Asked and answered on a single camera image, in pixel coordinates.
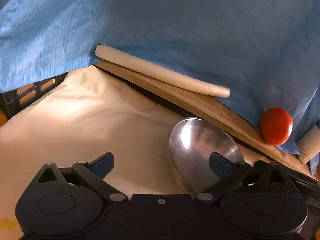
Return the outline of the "deep steel bowl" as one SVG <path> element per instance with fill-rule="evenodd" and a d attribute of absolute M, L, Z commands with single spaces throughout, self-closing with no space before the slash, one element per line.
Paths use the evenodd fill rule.
<path fill-rule="evenodd" d="M 196 192 L 204 191 L 223 176 L 209 165 L 209 156 L 216 152 L 229 161 L 244 161 L 235 141 L 222 129 L 200 118 L 178 122 L 169 135 L 169 152 L 176 170 Z"/>

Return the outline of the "white thermos bottle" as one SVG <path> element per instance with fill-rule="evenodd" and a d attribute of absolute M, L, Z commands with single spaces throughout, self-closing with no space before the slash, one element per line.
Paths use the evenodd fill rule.
<path fill-rule="evenodd" d="M 297 142 L 297 147 L 300 152 L 299 160 L 301 163 L 306 164 L 317 153 L 319 153 L 319 138 L 320 138 L 319 122 L 317 122 Z"/>

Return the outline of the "wooden shelf board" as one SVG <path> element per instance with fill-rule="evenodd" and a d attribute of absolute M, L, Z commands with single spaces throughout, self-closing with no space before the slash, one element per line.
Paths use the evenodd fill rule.
<path fill-rule="evenodd" d="M 212 96 L 177 88 L 111 62 L 98 61 L 93 65 L 184 117 L 196 116 L 221 128 L 236 140 L 244 150 L 245 156 L 256 153 L 260 157 L 273 159 L 288 168 L 311 176 L 308 165 L 302 164 L 293 154 L 284 153 L 276 147 L 267 145 L 249 122 Z"/>

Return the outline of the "cream paper table cover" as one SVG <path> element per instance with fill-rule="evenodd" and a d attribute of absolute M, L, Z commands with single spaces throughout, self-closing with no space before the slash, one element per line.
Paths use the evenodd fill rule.
<path fill-rule="evenodd" d="M 70 167 L 111 152 L 106 181 L 128 196 L 192 193 L 168 151 L 170 130 L 183 118 L 93 66 L 68 73 L 1 127 L 1 239 L 22 236 L 16 203 L 47 162 Z"/>

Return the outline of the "red tomato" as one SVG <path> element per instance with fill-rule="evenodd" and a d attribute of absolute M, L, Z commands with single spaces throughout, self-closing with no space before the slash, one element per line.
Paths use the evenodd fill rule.
<path fill-rule="evenodd" d="M 289 139 L 292 130 L 291 115 L 283 108 L 268 109 L 260 118 L 259 132 L 268 145 L 283 145 Z"/>

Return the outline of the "black plastic crate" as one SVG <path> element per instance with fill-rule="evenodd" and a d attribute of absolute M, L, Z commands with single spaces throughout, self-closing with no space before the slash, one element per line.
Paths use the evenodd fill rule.
<path fill-rule="evenodd" d="M 67 73 L 45 79 L 27 86 L 1 93 L 1 110 L 7 119 L 12 118 L 21 110 L 44 96 L 65 79 Z"/>

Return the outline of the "white rolling pin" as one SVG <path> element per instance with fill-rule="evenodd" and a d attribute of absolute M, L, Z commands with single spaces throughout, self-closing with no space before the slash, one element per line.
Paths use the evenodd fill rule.
<path fill-rule="evenodd" d="M 103 60 L 191 92 L 220 98 L 228 98 L 231 93 L 229 88 L 183 75 L 104 44 L 96 47 L 95 55 Z"/>

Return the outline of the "light blue hanging coat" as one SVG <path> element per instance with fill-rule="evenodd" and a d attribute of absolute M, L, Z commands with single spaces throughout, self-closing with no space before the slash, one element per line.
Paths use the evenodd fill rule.
<path fill-rule="evenodd" d="M 319 0 L 1 0 L 1 92 L 87 67 L 99 44 L 229 88 L 253 126 L 286 109 L 283 152 L 319 121 Z"/>

